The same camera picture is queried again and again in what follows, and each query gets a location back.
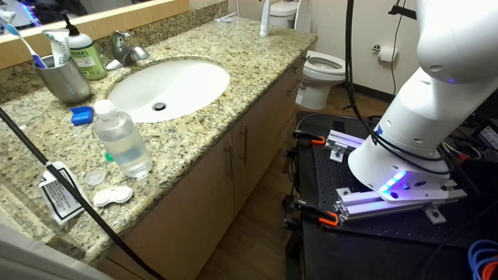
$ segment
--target wooden cabinet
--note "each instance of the wooden cabinet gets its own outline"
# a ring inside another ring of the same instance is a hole
[[[199,274],[267,170],[292,123],[301,64],[303,59],[292,64],[126,237],[166,279],[189,280]],[[99,269],[115,279],[152,279],[118,248]]]
[[[294,123],[294,98],[301,75],[301,63],[292,64],[231,129],[234,213],[244,206],[266,173]]]
[[[194,279],[233,218],[230,134],[126,237],[126,243],[169,280]],[[150,279],[119,249],[108,260]]]

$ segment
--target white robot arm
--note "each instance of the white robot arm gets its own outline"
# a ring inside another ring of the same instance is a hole
[[[437,147],[498,87],[496,0],[417,0],[417,16],[420,69],[375,128],[396,156],[368,137],[348,157],[353,176],[392,203],[451,199]]]

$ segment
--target wooden floor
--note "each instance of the wooden floor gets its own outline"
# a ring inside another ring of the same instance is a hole
[[[350,115],[343,91],[331,92],[325,114]],[[381,115],[387,103],[356,95],[362,115]],[[281,199],[290,190],[287,175],[281,173],[283,156],[278,153],[247,204],[217,245],[199,280],[283,280],[284,245],[287,232],[281,227]]]

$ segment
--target toilet seat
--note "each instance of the toilet seat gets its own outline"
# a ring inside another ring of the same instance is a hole
[[[304,69],[317,73],[323,73],[323,75],[343,75],[345,63],[334,56],[309,52],[308,59],[304,63]]]
[[[295,11],[297,2],[278,2],[269,8],[269,14],[275,17],[294,17]]]

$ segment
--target toilet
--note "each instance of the toilet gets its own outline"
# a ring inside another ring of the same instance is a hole
[[[272,27],[309,33],[309,0],[278,2],[270,5],[269,22]],[[329,87],[343,83],[343,80],[345,63],[342,59],[309,50],[295,95],[295,105],[309,111],[325,109]]]

